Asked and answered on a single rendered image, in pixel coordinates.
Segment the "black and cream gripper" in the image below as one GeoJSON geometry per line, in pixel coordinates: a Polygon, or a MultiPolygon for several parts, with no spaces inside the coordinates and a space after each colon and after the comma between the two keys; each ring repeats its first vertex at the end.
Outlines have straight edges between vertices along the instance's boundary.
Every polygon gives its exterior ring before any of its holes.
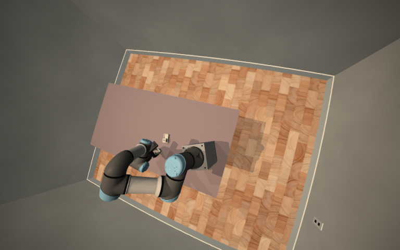
{"type": "Polygon", "coordinates": [[[156,152],[153,152],[153,151],[152,151],[152,152],[149,153],[149,155],[148,155],[147,162],[149,162],[149,161],[151,160],[152,157],[155,158],[155,157],[157,157],[159,154],[160,154],[160,152],[156,153],[156,152]]]}

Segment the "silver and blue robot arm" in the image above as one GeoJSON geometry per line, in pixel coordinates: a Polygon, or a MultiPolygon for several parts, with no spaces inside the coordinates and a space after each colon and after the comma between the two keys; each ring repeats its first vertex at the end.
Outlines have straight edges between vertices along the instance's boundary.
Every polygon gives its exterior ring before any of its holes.
{"type": "Polygon", "coordinates": [[[107,164],[104,170],[99,196],[111,202],[121,194],[155,194],[163,202],[176,201],[189,169],[198,169],[204,162],[203,152],[195,146],[183,153],[170,156],[165,162],[165,176],[158,178],[131,176],[128,166],[145,172],[149,167],[148,155],[158,147],[155,141],[141,139],[137,146],[121,151],[107,164]]]}

